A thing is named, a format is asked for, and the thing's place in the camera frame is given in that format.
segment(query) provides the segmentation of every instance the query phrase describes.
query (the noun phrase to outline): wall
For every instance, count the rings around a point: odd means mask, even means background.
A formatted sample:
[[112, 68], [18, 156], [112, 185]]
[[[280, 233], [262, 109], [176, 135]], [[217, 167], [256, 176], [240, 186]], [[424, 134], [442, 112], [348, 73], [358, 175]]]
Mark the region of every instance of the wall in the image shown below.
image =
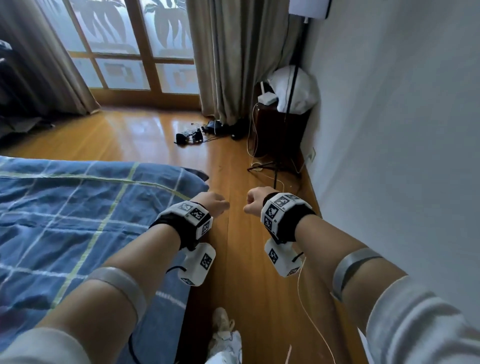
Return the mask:
[[480, 2], [333, 0], [304, 69], [324, 218], [480, 328]]

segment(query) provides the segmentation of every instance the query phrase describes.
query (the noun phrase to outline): curtain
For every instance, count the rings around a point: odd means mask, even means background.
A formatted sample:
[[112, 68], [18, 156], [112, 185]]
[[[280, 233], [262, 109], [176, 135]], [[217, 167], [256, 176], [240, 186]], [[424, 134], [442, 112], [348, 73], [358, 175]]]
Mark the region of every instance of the curtain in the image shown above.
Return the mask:
[[39, 115], [86, 115], [100, 108], [35, 0], [0, 1], [0, 39], [35, 75], [30, 101]]
[[186, 0], [202, 113], [233, 125], [253, 88], [289, 63], [302, 19], [289, 0]]

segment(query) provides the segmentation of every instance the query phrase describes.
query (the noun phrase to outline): fist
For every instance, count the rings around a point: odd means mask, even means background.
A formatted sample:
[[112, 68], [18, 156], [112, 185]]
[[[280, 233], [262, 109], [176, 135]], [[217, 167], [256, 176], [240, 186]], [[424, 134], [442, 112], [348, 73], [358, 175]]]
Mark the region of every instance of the fist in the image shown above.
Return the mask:
[[230, 202], [225, 201], [225, 197], [215, 192], [200, 192], [190, 201], [203, 205], [214, 218], [230, 208]]
[[248, 191], [247, 205], [243, 208], [243, 211], [247, 214], [260, 217], [262, 208], [264, 207], [264, 199], [267, 195], [273, 192], [278, 192], [272, 187], [255, 187]]

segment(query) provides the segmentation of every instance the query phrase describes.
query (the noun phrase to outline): blue plaid bedsheet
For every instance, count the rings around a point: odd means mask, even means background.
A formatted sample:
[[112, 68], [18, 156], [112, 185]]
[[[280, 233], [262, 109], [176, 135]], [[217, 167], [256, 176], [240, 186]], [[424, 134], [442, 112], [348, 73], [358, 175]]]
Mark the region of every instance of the blue plaid bedsheet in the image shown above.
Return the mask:
[[[159, 212], [207, 189], [167, 165], [0, 157], [0, 351]], [[174, 363], [188, 293], [166, 275], [133, 334], [140, 361]], [[119, 363], [132, 363], [126, 348]]]

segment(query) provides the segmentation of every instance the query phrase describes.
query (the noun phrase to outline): white sleeve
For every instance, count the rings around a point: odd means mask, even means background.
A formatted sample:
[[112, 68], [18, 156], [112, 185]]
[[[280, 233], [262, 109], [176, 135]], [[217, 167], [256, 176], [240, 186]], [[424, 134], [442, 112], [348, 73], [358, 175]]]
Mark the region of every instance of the white sleeve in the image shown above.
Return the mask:
[[408, 276], [378, 299], [367, 341], [375, 364], [480, 363], [480, 332]]
[[80, 343], [53, 328], [34, 328], [17, 337], [0, 355], [0, 364], [90, 364]]

